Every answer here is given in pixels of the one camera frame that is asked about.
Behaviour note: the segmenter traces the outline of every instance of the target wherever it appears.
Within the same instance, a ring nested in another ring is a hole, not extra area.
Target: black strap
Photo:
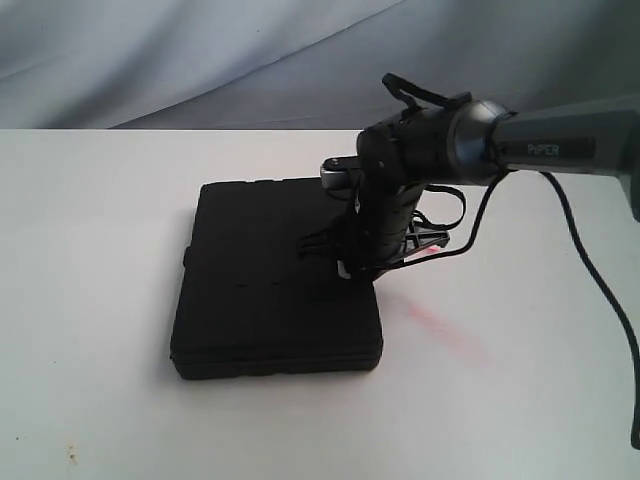
[[[394,98],[403,102],[409,112],[415,112],[420,110],[416,98],[424,102],[431,103],[437,107],[442,107],[445,110],[456,110],[467,102],[471,101],[471,94],[469,92],[462,92],[458,95],[454,95],[451,98],[447,98],[437,93],[430,92],[424,88],[411,83],[404,78],[398,77],[393,73],[387,73],[382,77],[382,84],[387,87],[387,90]]]
[[[462,223],[462,220],[467,213],[467,199],[465,198],[464,193],[462,193],[457,188],[447,187],[446,185],[427,185],[426,187],[424,187],[424,189],[427,192],[447,193],[449,195],[453,195],[458,200],[460,200],[460,203],[462,204],[462,215],[460,215],[460,218],[458,218],[458,220],[453,223],[432,223],[424,215],[420,216],[420,219],[422,220],[422,223],[424,223],[425,228],[443,232],[446,230],[453,230],[458,225],[460,225],[460,223]]]
[[[387,90],[389,90],[389,93],[393,95],[394,98],[403,102],[410,110],[420,108],[415,100],[416,98],[439,107],[444,107],[449,100],[447,97],[443,97],[437,93],[420,88],[408,80],[394,75],[393,73],[387,73],[382,77],[382,84],[387,87]]]

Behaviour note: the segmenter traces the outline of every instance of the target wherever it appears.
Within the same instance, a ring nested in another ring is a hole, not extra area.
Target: black carrying case
[[[372,282],[296,251],[344,208],[318,178],[202,187],[170,345],[183,378],[375,368]]]

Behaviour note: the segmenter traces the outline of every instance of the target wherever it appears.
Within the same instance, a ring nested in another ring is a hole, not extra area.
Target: white tabletop
[[[372,373],[179,379],[200,185],[315,176],[355,135],[0,132],[0,478],[639,478],[625,337],[536,174],[498,188],[470,253],[376,284]],[[617,181],[560,179],[640,330],[640,226]],[[466,191],[471,217],[483,189]]]

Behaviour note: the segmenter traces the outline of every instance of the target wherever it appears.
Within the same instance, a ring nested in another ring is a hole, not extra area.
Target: black wire
[[[573,213],[571,212],[571,206],[569,205],[569,200],[567,199],[564,190],[562,190],[562,186],[552,174],[548,172],[540,172],[549,182],[551,186],[558,194],[558,198],[560,199],[560,203],[562,204],[562,211],[564,212],[564,216],[567,219],[567,226],[569,227],[569,233],[571,234],[571,240],[573,240],[573,245],[576,247],[578,251],[578,255],[580,256],[580,260],[584,263],[584,266],[587,268],[587,271],[593,278],[593,281],[596,282],[602,294],[605,296],[613,310],[618,315],[620,319],[620,323],[622,324],[622,328],[624,329],[624,333],[627,336],[627,342],[629,342],[629,349],[631,350],[631,360],[633,361],[633,373],[635,380],[635,401],[633,407],[633,420],[631,423],[631,446],[636,450],[640,450],[640,350],[638,349],[638,340],[636,339],[636,335],[633,331],[633,327],[631,326],[631,322],[629,321],[629,317],[624,312],[620,303],[616,299],[615,295],[609,288],[609,286],[605,283],[602,276],[596,269],[596,267],[591,262],[587,251],[582,245],[582,241],[580,240],[580,235],[578,235],[578,229],[576,228],[576,222],[573,218]]]
[[[380,270],[398,270],[400,268],[410,267],[412,265],[428,262],[430,260],[436,260],[438,258],[455,257],[456,255],[462,255],[463,253],[468,252],[469,249],[473,247],[473,244],[476,241],[476,237],[478,236],[478,230],[480,229],[480,222],[482,222],[482,216],[484,215],[484,211],[487,209],[487,204],[489,203],[491,194],[496,189],[498,184],[502,180],[504,180],[504,178],[508,174],[509,174],[508,171],[504,171],[503,173],[499,174],[496,178],[493,179],[493,181],[489,184],[489,187],[487,188],[487,190],[484,192],[484,195],[482,196],[482,200],[480,201],[480,206],[478,207],[478,213],[476,213],[476,219],[473,221],[473,227],[471,227],[471,234],[469,235],[469,240],[467,240],[467,243],[464,245],[464,247],[461,247],[457,250],[451,250],[448,252],[434,253],[433,255],[429,255],[428,257],[417,258],[415,260],[409,260],[408,262],[405,262],[404,260],[399,260],[390,265],[383,265],[379,267],[379,269]]]
[[[576,222],[573,218],[573,213],[571,212],[571,206],[569,205],[569,200],[567,195],[564,193],[562,186],[558,182],[558,180],[548,172],[540,172],[549,182],[551,186],[555,190],[558,198],[560,199],[560,204],[562,205],[562,211],[564,212],[564,216],[567,220],[567,226],[569,228],[569,233],[571,235],[571,240],[573,240],[573,245],[575,246],[578,256],[582,263],[586,267],[587,271],[591,275],[591,278],[596,282],[602,294],[605,296],[616,315],[622,324],[622,328],[624,329],[624,333],[627,337],[627,342],[629,343],[629,349],[631,350],[631,360],[633,362],[633,373],[634,373],[634,383],[635,383],[635,400],[633,407],[633,420],[631,422],[631,446],[640,450],[640,348],[638,347],[638,340],[636,339],[636,335],[633,331],[633,327],[631,326],[631,322],[629,321],[629,317],[622,309],[622,306],[616,299],[615,295],[606,284],[596,267],[591,262],[587,251],[580,240],[580,235],[578,234],[578,229],[576,227]],[[489,199],[491,198],[491,194],[498,186],[498,184],[504,180],[504,178],[509,174],[508,171],[505,171],[501,175],[497,176],[489,185],[487,190],[485,191],[482,200],[480,201],[480,206],[478,207],[478,213],[476,214],[476,218],[473,222],[473,227],[471,228],[471,234],[469,235],[469,240],[467,243],[457,249],[452,250],[450,252],[441,252],[436,253],[434,255],[430,255],[428,257],[419,258],[416,260],[410,260],[405,262],[400,260],[391,265],[382,266],[380,270],[398,270],[400,268],[410,267],[412,265],[417,265],[419,263],[428,262],[430,260],[436,260],[438,258],[447,258],[454,257],[456,255],[462,255],[471,249],[473,246],[476,237],[478,236],[478,231],[480,229],[480,223],[482,222],[482,216],[484,215],[485,210],[487,209],[487,204],[489,203]]]

